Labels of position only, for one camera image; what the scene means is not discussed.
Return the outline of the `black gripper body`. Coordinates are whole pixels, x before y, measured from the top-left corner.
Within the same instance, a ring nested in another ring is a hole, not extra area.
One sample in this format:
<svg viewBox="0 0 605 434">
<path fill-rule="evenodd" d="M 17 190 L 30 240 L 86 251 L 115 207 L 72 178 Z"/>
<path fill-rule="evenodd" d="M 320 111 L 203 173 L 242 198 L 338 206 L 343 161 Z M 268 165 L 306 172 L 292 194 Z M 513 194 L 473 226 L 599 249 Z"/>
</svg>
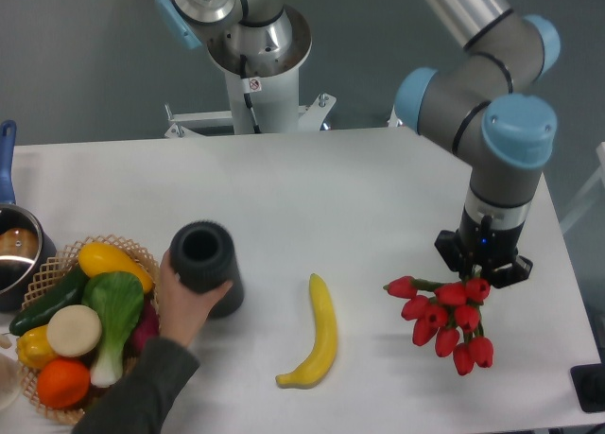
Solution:
<svg viewBox="0 0 605 434">
<path fill-rule="evenodd" d="M 498 208 L 467 200 L 458 228 L 440 231 L 435 247 L 447 267 L 462 279 L 479 275 L 495 288 L 523 282 L 533 268 L 517 248 L 527 210 L 526 204 Z"/>
</svg>

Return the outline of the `dark grey sleeved forearm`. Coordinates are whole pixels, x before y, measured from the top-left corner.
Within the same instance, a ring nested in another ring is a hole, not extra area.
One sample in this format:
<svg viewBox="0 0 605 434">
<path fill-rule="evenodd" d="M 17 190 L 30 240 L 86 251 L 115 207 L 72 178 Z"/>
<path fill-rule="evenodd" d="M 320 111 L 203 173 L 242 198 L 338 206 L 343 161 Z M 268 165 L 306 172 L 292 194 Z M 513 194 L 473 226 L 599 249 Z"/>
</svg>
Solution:
<svg viewBox="0 0 605 434">
<path fill-rule="evenodd" d="M 131 372 L 94 403 L 74 433 L 159 433 L 199 360 L 170 339 L 147 341 Z"/>
</svg>

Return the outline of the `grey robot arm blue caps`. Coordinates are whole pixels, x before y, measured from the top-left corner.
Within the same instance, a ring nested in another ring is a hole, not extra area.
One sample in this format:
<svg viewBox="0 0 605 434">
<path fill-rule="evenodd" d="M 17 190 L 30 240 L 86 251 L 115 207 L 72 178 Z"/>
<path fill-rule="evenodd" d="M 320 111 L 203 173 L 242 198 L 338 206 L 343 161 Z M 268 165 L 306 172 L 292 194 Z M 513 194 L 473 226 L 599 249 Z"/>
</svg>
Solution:
<svg viewBox="0 0 605 434">
<path fill-rule="evenodd" d="M 507 0 L 425 0 L 466 53 L 456 69 L 419 68 L 394 99 L 396 117 L 472 169 L 461 221 L 435 242 L 448 268 L 502 288 L 525 281 L 518 252 L 558 127 L 554 110 L 526 88 L 557 61 L 556 28 L 518 15 Z"/>
</svg>

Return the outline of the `person's bare hand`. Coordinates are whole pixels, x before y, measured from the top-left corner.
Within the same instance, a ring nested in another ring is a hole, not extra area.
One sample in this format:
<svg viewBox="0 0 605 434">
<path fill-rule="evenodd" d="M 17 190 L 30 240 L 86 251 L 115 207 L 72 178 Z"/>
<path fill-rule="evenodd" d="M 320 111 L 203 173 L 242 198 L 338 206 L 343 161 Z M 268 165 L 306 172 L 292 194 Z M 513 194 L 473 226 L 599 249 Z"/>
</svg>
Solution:
<svg viewBox="0 0 605 434">
<path fill-rule="evenodd" d="M 170 251 L 164 252 L 160 265 L 160 336 L 187 348 L 191 345 L 210 312 L 230 291 L 225 281 L 211 291 L 199 294 L 181 283 L 171 266 Z"/>
</svg>

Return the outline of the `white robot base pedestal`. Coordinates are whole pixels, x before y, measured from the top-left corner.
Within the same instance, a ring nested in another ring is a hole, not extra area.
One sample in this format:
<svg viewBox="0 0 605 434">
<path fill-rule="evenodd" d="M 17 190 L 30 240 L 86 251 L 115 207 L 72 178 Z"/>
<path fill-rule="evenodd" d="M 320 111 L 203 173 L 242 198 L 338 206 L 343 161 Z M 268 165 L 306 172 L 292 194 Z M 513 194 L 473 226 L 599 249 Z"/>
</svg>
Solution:
<svg viewBox="0 0 605 434">
<path fill-rule="evenodd" d="M 168 132 L 230 126 L 234 134 L 327 130 L 336 98 L 299 98 L 299 71 L 312 47 L 302 14 L 285 0 L 155 0 L 170 33 L 188 49 L 205 47 L 223 73 L 227 112 L 170 114 Z"/>
</svg>

